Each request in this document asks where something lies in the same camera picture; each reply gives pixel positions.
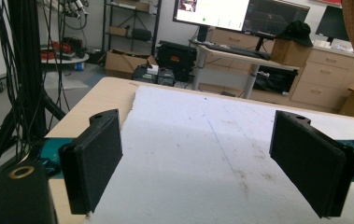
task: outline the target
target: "table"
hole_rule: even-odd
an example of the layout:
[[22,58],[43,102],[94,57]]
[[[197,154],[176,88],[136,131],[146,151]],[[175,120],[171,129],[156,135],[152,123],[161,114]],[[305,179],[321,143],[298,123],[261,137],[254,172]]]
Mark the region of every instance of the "table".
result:
[[259,74],[259,67],[261,65],[285,69],[285,70],[291,70],[291,71],[292,70],[299,70],[299,67],[296,67],[296,66],[283,65],[280,63],[272,62],[272,61],[266,61],[263,59],[257,59],[257,58],[252,58],[252,57],[248,57],[248,56],[237,55],[237,54],[222,52],[222,51],[218,51],[218,50],[208,49],[202,45],[199,45],[197,47],[197,49],[198,49],[197,67],[199,69],[194,70],[194,81],[193,81],[193,86],[191,88],[194,91],[196,91],[198,89],[199,84],[200,84],[200,79],[203,76],[203,69],[205,68],[206,54],[211,54],[214,57],[220,57],[220,58],[224,58],[224,59],[252,63],[252,65],[253,65],[252,72],[251,72],[251,74],[249,74],[247,84],[244,87],[244,94],[243,94],[244,99],[249,99],[249,96],[252,92],[253,85],[255,84],[256,77]]
[[[76,69],[78,71],[82,71],[84,69],[84,66],[82,65],[81,67],[78,67],[78,64],[80,63],[84,63],[86,62],[87,60],[89,60],[90,56],[89,54],[84,54],[84,57],[83,58],[72,58],[71,60],[63,60],[63,64],[66,64],[66,63],[74,63],[76,65]],[[60,59],[42,59],[41,61],[42,63],[60,63]]]

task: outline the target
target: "drawer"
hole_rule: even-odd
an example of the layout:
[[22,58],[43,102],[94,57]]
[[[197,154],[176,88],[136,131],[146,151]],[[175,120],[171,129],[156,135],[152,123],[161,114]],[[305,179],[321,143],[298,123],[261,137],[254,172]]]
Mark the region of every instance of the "drawer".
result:
[[252,45],[256,45],[258,39],[255,36],[216,29],[213,31],[211,41],[216,44],[241,46],[247,48]]
[[[211,35],[211,42],[218,45],[239,46],[243,48],[255,49],[259,38],[253,35],[244,35],[232,31],[217,30],[215,29]],[[264,48],[261,51],[270,53],[273,49],[274,41],[265,41]]]
[[205,57],[205,66],[208,66],[208,65],[212,64],[212,65],[230,67],[232,62],[233,62],[232,60],[223,59],[223,58],[220,58],[220,57],[214,57],[211,54],[207,54],[206,57]]
[[241,74],[241,75],[248,75],[251,74],[250,70],[244,69],[244,68],[233,68],[229,67],[228,72],[233,73],[233,74]]
[[323,63],[307,63],[301,80],[325,87],[338,88],[348,74],[345,68],[329,66]]
[[301,81],[293,92],[291,100],[339,109],[346,98],[343,96],[343,91],[340,89],[323,87]]
[[205,68],[214,69],[217,70],[218,72],[229,72],[230,67],[209,63],[205,66]]
[[228,59],[222,59],[219,57],[213,57],[211,55],[207,55],[205,58],[205,67],[209,65],[221,66],[221,67],[230,67],[233,69],[241,69],[241,70],[249,70],[251,67],[250,63],[245,63],[242,61],[234,61]]
[[354,58],[336,53],[330,53],[327,51],[313,49],[311,50],[310,56],[308,57],[308,61],[316,63],[325,63],[331,66],[341,68],[349,68],[354,62]]

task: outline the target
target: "black bag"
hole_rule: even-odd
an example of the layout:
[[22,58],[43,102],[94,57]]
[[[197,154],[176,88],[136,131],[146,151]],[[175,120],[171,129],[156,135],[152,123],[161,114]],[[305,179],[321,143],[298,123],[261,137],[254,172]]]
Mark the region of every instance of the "black bag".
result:
[[151,31],[145,29],[133,29],[132,38],[143,41],[151,40]]

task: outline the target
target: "metal shelf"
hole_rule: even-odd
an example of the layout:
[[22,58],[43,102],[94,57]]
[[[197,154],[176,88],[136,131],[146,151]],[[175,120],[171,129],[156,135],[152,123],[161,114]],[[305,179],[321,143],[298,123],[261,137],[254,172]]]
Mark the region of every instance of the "metal shelf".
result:
[[[158,33],[158,29],[159,29],[159,18],[160,18],[160,10],[162,7],[162,0],[159,0],[157,6],[158,6],[157,13],[150,14],[147,11],[141,11],[138,9],[128,8],[128,7],[120,7],[113,0],[104,0],[103,36],[102,36],[101,50],[103,52],[110,50],[112,47],[111,46],[111,39],[114,36],[118,36],[121,38],[126,38],[131,41],[130,51],[134,51],[135,41],[150,43],[151,44],[150,54],[154,55],[155,49],[156,49],[157,33]],[[128,10],[131,12],[131,16],[127,20],[123,21],[122,23],[114,24],[115,22],[113,21],[113,17],[117,16],[117,13],[115,13],[114,8]],[[131,38],[130,36],[113,35],[109,32],[109,26],[113,25],[113,26],[120,27],[124,24],[127,24],[127,22],[129,22],[129,21],[133,22],[133,24],[131,25],[131,29],[134,29],[136,27],[136,24],[139,22],[146,30],[148,30],[146,27],[146,24],[144,24],[144,22],[141,21],[141,19],[139,17],[140,15],[138,15],[138,14],[152,15],[154,17],[154,23],[151,24],[153,26],[153,33],[151,34],[150,41],[139,40],[139,39]]]

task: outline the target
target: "floor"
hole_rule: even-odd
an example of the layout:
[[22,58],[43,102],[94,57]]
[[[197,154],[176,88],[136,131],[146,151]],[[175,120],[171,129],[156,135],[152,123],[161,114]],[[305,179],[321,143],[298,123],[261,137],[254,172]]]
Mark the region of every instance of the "floor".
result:
[[[65,99],[62,99],[62,110],[67,113],[75,104],[102,78],[105,77],[105,69],[97,64],[86,63],[83,71],[77,71],[73,65],[64,65],[63,67],[63,81]],[[191,88],[191,84],[178,82],[176,88]],[[48,73],[45,81],[45,89],[48,95],[55,102],[58,96],[56,89],[56,76],[53,73]],[[10,110],[11,105],[7,98],[6,86],[3,92],[0,92],[0,126],[5,115]],[[47,115],[47,122],[49,129],[54,127],[58,120],[52,119],[50,113]]]

